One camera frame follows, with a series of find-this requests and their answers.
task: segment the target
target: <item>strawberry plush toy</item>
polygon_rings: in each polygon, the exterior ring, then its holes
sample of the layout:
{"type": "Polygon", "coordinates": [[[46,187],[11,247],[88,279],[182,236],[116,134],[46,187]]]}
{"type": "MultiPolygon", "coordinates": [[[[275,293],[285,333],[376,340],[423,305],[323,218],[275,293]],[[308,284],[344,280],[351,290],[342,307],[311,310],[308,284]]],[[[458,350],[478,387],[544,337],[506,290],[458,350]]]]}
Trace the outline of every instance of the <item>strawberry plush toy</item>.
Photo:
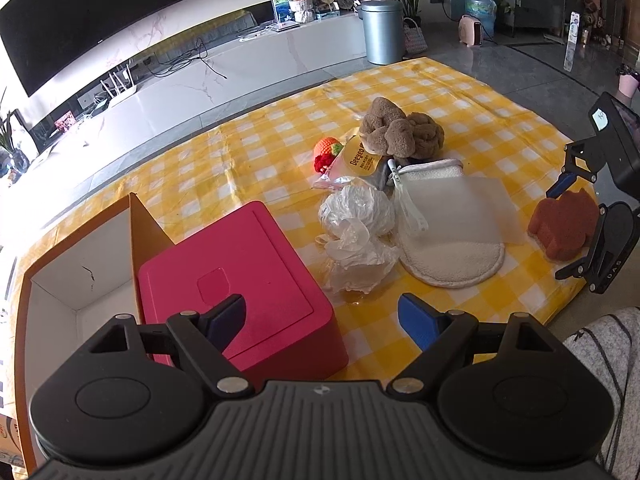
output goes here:
{"type": "Polygon", "coordinates": [[[321,139],[314,148],[314,170],[316,173],[324,173],[334,162],[342,150],[338,139],[333,137],[325,137],[321,139]]]}

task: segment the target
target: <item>yellow label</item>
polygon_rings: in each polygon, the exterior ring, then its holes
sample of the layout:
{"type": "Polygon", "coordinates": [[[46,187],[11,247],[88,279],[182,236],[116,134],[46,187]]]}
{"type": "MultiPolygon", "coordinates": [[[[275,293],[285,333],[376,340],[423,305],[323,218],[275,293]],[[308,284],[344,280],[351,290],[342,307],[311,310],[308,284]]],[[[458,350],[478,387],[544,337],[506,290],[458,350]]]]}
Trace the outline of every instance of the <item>yellow label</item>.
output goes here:
{"type": "Polygon", "coordinates": [[[376,171],[382,158],[380,155],[367,153],[359,136],[351,137],[351,140],[342,149],[341,155],[351,172],[356,176],[369,176],[372,174],[376,171]]]}

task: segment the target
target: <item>trash can lid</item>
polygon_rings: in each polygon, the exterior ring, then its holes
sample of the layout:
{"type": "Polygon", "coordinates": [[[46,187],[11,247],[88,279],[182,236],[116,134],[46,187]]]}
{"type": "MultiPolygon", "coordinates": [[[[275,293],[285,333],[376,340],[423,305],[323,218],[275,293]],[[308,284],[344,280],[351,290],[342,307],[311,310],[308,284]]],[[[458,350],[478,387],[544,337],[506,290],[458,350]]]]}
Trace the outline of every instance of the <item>trash can lid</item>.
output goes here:
{"type": "Polygon", "coordinates": [[[362,10],[367,12],[397,12],[402,4],[396,0],[367,0],[362,3],[362,10]]]}

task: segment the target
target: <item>gray tile floor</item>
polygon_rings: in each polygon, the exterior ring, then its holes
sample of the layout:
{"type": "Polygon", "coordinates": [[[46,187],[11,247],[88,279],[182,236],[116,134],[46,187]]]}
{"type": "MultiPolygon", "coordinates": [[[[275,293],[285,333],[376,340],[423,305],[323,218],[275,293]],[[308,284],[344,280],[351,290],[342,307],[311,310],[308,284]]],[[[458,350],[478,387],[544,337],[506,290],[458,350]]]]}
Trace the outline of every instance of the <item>gray tile floor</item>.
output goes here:
{"type": "MultiPolygon", "coordinates": [[[[541,34],[529,34],[524,41],[497,36],[496,40],[503,44],[467,48],[458,41],[456,24],[427,24],[423,28],[429,44],[426,56],[487,83],[573,140],[593,134],[588,110],[601,92],[614,93],[617,89],[615,69],[622,60],[612,52],[578,48],[569,73],[562,69],[565,47],[544,42],[541,34]]],[[[371,67],[366,59],[327,67],[252,92],[179,124],[103,168],[89,183],[83,183],[78,200],[65,212],[138,165],[217,124],[303,89],[371,67]]],[[[633,108],[640,111],[640,99],[633,102],[633,108]]],[[[583,290],[551,323],[552,331],[564,338],[600,315],[640,303],[634,293],[634,280],[639,272],[640,251],[635,251],[606,294],[597,296],[583,290]]]]}

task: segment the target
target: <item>open box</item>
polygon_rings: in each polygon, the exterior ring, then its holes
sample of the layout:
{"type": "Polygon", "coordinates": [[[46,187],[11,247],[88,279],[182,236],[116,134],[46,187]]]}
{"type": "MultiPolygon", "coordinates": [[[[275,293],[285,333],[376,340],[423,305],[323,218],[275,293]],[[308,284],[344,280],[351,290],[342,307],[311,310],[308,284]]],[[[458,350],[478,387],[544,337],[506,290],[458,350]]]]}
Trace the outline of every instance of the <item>open box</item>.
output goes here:
{"type": "Polygon", "coordinates": [[[24,274],[15,334],[15,403],[29,474],[45,461],[28,405],[36,389],[107,320],[143,322],[134,278],[142,264],[173,245],[134,195],[96,215],[24,274]]]}

